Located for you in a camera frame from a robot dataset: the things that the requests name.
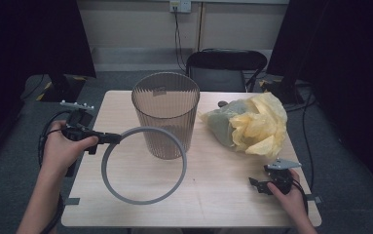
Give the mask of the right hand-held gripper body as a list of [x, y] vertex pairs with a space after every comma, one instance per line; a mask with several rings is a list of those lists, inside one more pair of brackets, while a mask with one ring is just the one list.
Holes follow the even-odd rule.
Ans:
[[293, 182], [293, 176], [289, 170], [300, 167], [301, 164], [299, 162], [278, 158], [275, 162], [265, 165], [264, 170], [280, 192], [282, 194], [287, 194]]

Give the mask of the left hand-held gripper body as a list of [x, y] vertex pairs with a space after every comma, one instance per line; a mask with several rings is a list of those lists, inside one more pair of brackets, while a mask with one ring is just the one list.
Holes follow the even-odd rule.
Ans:
[[62, 100], [60, 104], [71, 108], [65, 128], [62, 130], [63, 135], [73, 141], [87, 137], [88, 126], [93, 119], [94, 106], [86, 103], [66, 102], [65, 100]]

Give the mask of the yellow plastic trash bag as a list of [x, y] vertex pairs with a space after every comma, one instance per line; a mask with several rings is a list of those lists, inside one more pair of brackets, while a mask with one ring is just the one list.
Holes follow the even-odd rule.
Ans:
[[286, 138], [287, 114], [271, 93], [233, 100], [198, 117], [224, 146], [276, 158]]

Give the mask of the person's right hand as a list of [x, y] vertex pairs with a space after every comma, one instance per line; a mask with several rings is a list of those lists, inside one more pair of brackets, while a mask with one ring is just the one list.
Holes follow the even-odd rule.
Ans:
[[273, 195], [279, 200], [280, 205], [294, 223], [305, 222], [309, 220], [309, 217], [304, 205], [304, 196], [301, 191], [299, 176], [294, 170], [290, 169], [289, 171], [292, 175], [293, 182], [291, 189], [287, 194], [281, 193], [280, 190], [271, 182], [268, 182], [267, 186]]

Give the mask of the person's left hand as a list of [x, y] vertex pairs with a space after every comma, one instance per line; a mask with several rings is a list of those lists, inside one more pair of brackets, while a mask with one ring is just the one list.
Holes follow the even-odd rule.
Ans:
[[66, 138], [61, 129], [64, 121], [54, 121], [51, 124], [51, 133], [48, 135], [45, 147], [41, 172], [48, 175], [65, 176], [68, 168], [76, 162], [83, 151], [98, 143], [96, 136], [89, 136], [79, 141]]

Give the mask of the black stand base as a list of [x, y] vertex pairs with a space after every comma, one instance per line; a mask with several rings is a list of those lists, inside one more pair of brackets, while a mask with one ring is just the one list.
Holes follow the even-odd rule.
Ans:
[[284, 79], [262, 80], [260, 88], [264, 93], [272, 93], [282, 104], [302, 104], [304, 102], [295, 84], [286, 84]]
[[86, 79], [71, 75], [54, 73], [49, 75], [50, 82], [43, 92], [37, 97], [43, 102], [75, 102], [81, 93]]

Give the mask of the black curtain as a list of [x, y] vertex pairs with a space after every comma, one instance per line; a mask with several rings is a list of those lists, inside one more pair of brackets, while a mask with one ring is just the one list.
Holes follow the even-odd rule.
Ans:
[[32, 75], [94, 77], [77, 0], [0, 0], [0, 143]]
[[343, 141], [373, 175], [373, 0], [289, 0], [268, 72], [311, 83]]

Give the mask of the black folding chair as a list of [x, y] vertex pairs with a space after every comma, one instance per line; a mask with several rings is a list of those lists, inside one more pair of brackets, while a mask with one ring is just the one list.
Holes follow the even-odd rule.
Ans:
[[252, 92], [267, 58], [256, 51], [205, 49], [187, 58], [186, 74], [202, 92]]

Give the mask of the thin vertical wall pipe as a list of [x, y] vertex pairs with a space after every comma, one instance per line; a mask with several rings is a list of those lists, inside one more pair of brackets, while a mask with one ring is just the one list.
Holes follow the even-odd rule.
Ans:
[[204, 17], [205, 17], [205, 4], [203, 2], [200, 2], [198, 4], [196, 51], [199, 51], [201, 49], [202, 31], [204, 27]]

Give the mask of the white wall outlet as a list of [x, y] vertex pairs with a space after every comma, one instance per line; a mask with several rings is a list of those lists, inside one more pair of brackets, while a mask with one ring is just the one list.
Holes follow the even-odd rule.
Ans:
[[170, 0], [169, 11], [171, 13], [190, 14], [192, 11], [191, 0]]

